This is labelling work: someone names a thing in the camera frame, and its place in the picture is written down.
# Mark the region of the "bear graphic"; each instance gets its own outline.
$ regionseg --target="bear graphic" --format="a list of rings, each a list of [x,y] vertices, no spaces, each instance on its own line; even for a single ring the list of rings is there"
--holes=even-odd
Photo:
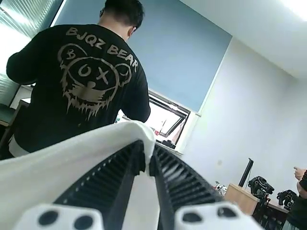
[[[125,63],[113,66],[98,57],[89,57],[76,44],[67,44],[58,52],[63,97],[66,97],[67,112],[73,107],[86,113],[89,120],[100,109],[108,108],[119,87],[129,83],[132,77],[130,66]]]

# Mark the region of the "person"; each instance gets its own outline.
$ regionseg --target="person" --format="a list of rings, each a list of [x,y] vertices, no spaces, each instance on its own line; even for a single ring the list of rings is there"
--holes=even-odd
[[[307,170],[294,167],[299,197],[294,202],[283,230],[307,229]]]
[[[132,120],[148,119],[146,76],[126,43],[143,17],[138,0],[107,0],[98,24],[48,28],[9,58],[10,79],[35,83],[10,157],[110,125],[120,109]]]

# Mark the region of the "ceiling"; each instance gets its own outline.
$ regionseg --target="ceiling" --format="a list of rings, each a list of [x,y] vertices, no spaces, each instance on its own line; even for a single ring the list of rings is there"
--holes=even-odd
[[[180,1],[292,76],[307,79],[307,22],[281,0]]]

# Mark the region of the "black sweatshirt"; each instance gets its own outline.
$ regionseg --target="black sweatshirt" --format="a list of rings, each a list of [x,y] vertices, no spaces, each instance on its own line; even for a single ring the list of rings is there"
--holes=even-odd
[[[33,152],[110,125],[118,111],[145,122],[150,115],[144,70],[127,43],[95,24],[40,32],[7,63],[19,84],[36,83],[14,133]]]
[[[307,191],[307,171],[299,184]],[[301,196],[298,197],[290,210],[287,220],[300,230],[307,230],[307,199],[303,199]]]

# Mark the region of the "person's hand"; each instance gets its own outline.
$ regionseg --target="person's hand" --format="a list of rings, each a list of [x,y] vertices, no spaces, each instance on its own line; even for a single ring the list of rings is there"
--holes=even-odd
[[[298,167],[294,167],[295,169],[295,178],[298,179],[299,181],[303,178],[305,172],[306,172],[306,169],[300,169]]]

